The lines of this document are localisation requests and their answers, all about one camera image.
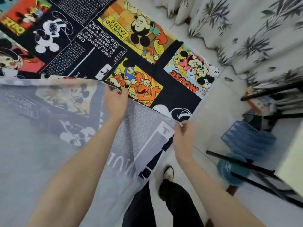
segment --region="yellow sign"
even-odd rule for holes
[[[109,16],[105,18],[103,21],[101,18],[98,18],[98,21],[101,22],[109,31],[119,37],[120,40],[124,41],[128,36],[129,33],[122,25],[113,17]]]
[[[4,16],[2,18],[1,23],[4,24],[6,27],[8,27],[11,31],[13,31],[18,36],[20,36],[22,33],[25,32],[25,28],[18,25],[16,22],[8,18],[7,16]]]

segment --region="black fabric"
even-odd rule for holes
[[[159,196],[174,217],[173,227],[204,227],[191,196],[182,186],[164,179],[159,188]],[[122,224],[122,227],[142,226],[156,227],[149,182],[135,194]]]

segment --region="hand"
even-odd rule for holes
[[[194,124],[191,121],[175,123],[175,136],[173,138],[173,147],[175,156],[180,165],[193,160],[191,153],[194,149]]]
[[[105,86],[104,104],[109,118],[122,121],[127,108],[127,101],[126,89],[122,88],[120,93],[118,89],[111,90],[108,85]]]

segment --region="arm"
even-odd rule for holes
[[[85,217],[127,108],[127,91],[105,87],[109,118],[86,145],[52,178],[28,227],[79,226]]]
[[[265,227],[236,198],[220,188],[191,156],[194,127],[190,121],[175,125],[173,145],[180,167],[198,194],[203,207],[216,227]]]

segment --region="shoe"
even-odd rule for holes
[[[167,166],[165,168],[163,178],[168,179],[172,182],[172,180],[174,179],[174,169],[172,168],[172,166]]]

